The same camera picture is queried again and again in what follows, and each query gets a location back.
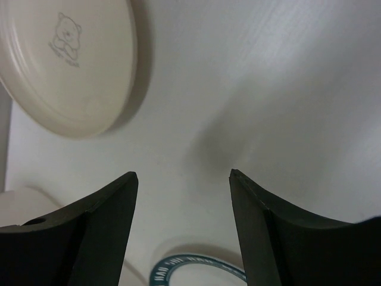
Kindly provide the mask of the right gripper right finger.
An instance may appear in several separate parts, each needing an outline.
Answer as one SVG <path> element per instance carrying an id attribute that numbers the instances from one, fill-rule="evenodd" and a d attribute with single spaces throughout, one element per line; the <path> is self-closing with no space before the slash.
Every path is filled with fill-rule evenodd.
<path id="1" fill-rule="evenodd" d="M 248 285 L 379 285 L 380 217 L 342 222 L 229 176 Z"/>

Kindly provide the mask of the cream plate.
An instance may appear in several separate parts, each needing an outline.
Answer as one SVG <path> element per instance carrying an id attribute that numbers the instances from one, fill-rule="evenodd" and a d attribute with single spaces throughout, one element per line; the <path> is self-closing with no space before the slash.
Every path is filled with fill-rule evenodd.
<path id="1" fill-rule="evenodd" d="M 132 99 L 132 1 L 2 1 L 1 83 L 43 128 L 82 139 L 112 128 Z"/>

